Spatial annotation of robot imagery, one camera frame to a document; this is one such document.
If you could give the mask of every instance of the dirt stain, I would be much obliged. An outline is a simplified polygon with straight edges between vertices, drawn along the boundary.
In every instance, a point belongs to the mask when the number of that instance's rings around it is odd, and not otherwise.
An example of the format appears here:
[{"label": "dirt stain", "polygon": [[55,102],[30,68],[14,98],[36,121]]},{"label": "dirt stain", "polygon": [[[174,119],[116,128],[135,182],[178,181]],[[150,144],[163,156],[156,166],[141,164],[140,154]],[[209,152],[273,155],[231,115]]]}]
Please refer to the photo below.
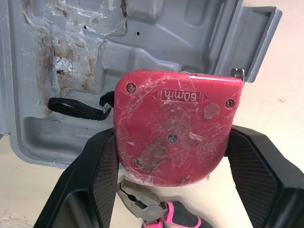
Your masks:
[{"label": "dirt stain", "polygon": [[97,24],[99,22],[98,18],[93,18],[91,20],[92,24]]},{"label": "dirt stain", "polygon": [[161,163],[169,159],[166,149],[159,140],[155,140],[150,147],[139,157],[135,158],[135,164],[143,172],[153,172]]},{"label": "dirt stain", "polygon": [[87,76],[93,76],[94,75],[94,57],[89,56],[87,58],[87,63],[88,63],[88,67],[89,67],[89,73],[87,74]]},{"label": "dirt stain", "polygon": [[210,103],[204,108],[204,118],[212,120],[220,112],[220,106],[215,103]]}]

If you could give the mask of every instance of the black textured pad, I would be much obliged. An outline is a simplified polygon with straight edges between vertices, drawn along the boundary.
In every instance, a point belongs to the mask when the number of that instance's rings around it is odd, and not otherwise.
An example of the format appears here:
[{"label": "black textured pad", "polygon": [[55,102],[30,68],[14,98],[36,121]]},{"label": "black textured pad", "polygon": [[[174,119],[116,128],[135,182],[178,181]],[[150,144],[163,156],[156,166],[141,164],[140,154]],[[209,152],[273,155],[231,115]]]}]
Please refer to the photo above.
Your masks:
[{"label": "black textured pad", "polygon": [[118,163],[114,135],[105,143],[104,152],[92,181],[94,203],[103,227],[110,227],[116,195]]},{"label": "black textured pad", "polygon": [[118,164],[113,129],[91,137],[62,173],[34,227],[108,228]]},{"label": "black textured pad", "polygon": [[249,140],[236,132],[230,134],[226,154],[237,192],[250,221],[253,227],[261,228],[276,199],[276,179]]},{"label": "black textured pad", "polygon": [[254,228],[304,227],[304,174],[265,135],[234,126],[226,156]]}]

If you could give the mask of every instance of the gray plastic case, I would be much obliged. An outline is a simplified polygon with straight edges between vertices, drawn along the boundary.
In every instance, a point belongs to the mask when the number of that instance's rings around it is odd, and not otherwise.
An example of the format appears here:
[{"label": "gray plastic case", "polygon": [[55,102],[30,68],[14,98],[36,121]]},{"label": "gray plastic case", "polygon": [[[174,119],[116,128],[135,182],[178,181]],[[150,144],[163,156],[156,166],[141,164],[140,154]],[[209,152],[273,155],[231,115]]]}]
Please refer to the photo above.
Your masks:
[{"label": "gray plastic case", "polygon": [[24,161],[67,167],[113,126],[51,113],[51,97],[99,108],[135,69],[254,82],[282,12],[241,0],[1,0],[0,134]]}]

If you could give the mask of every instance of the black strap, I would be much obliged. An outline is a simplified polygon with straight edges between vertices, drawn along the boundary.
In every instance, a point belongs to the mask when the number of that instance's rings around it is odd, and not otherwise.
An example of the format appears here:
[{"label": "black strap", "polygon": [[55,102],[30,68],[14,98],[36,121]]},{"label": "black strap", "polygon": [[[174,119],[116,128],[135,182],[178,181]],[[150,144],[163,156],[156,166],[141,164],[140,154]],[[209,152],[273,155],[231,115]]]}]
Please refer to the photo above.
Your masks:
[{"label": "black strap", "polygon": [[[102,96],[99,100],[99,104],[102,107],[106,104],[114,107],[114,91],[108,92]],[[61,113],[63,115],[99,121],[105,120],[111,112],[111,108],[104,113],[102,110],[90,107],[80,101],[61,97],[50,98],[47,107],[53,112]]]}]

